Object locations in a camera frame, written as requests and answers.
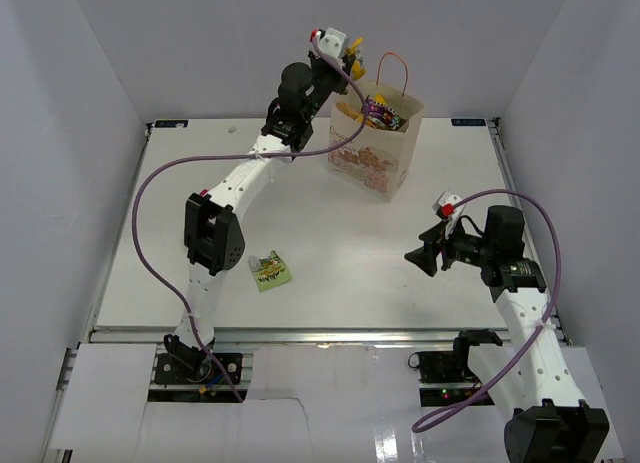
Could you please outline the yellow snack bar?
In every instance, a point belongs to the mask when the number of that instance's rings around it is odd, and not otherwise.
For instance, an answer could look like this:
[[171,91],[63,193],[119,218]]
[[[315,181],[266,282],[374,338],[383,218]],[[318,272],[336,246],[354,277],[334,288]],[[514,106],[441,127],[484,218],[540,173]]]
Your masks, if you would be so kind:
[[373,102],[378,106],[387,106],[388,102],[381,94],[376,94],[373,98]]
[[363,41],[362,37],[356,39],[345,52],[347,59],[352,62],[350,75],[354,81],[361,79],[367,72],[364,64]]

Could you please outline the purple brown candy packet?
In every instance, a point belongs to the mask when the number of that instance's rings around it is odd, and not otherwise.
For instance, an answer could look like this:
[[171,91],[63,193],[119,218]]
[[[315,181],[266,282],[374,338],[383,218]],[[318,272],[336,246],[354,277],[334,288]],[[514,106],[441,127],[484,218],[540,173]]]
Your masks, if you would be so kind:
[[398,131],[406,122],[394,109],[387,106],[378,106],[373,99],[366,99],[367,118],[373,123],[374,128],[386,131]]

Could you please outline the green white snack pouch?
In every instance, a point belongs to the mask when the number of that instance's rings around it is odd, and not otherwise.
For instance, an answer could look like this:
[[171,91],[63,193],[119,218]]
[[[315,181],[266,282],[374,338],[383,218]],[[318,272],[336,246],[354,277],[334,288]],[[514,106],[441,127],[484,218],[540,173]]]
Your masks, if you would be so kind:
[[249,268],[260,293],[277,288],[292,280],[292,274],[276,251],[259,258],[251,255],[248,258]]

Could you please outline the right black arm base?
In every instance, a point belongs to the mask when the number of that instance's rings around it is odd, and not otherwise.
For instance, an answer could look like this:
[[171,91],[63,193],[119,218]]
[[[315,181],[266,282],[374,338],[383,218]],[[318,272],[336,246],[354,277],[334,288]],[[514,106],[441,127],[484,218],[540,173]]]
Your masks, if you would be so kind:
[[463,330],[448,351],[419,351],[407,359],[409,368],[419,374],[419,395],[423,408],[461,403],[482,388],[482,381],[470,370],[467,360],[472,347],[482,344],[503,346],[494,331]]

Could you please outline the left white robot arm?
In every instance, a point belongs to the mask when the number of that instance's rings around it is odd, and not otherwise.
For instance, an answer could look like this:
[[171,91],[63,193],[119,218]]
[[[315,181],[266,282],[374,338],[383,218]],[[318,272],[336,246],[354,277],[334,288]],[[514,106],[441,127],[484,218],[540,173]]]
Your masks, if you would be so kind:
[[308,64],[291,63],[282,71],[278,95],[251,148],[261,156],[240,163],[217,186],[192,194],[186,202],[189,308],[175,332],[164,337],[164,346],[188,381],[202,381],[211,371],[211,357],[198,343],[210,347],[215,340],[213,319],[220,290],[245,249],[244,214],[271,177],[304,149],[321,106],[332,93],[346,91],[347,82],[321,57],[310,52],[309,59]]

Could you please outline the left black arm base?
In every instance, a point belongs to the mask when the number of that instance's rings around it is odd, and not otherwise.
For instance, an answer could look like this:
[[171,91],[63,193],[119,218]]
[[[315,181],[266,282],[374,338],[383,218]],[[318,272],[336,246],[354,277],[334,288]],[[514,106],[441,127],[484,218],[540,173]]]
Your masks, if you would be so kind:
[[175,335],[166,335],[156,356],[151,383],[163,389],[195,389],[237,386],[242,381],[244,357],[241,353],[214,353],[215,363],[198,346],[189,346]]

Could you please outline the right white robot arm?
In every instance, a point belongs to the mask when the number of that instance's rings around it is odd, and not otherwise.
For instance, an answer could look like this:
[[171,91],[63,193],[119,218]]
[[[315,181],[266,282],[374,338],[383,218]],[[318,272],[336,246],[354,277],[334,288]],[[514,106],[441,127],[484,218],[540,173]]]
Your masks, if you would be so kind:
[[514,346],[508,355],[491,331],[470,330],[456,339],[451,357],[461,380],[480,380],[505,419],[504,446],[511,462],[593,462],[610,425],[606,412],[587,403],[573,379],[545,312],[547,285],[538,264],[525,257],[521,210],[493,205],[480,235],[467,233],[464,209],[438,203],[440,221],[406,254],[429,276],[460,262],[479,269]]

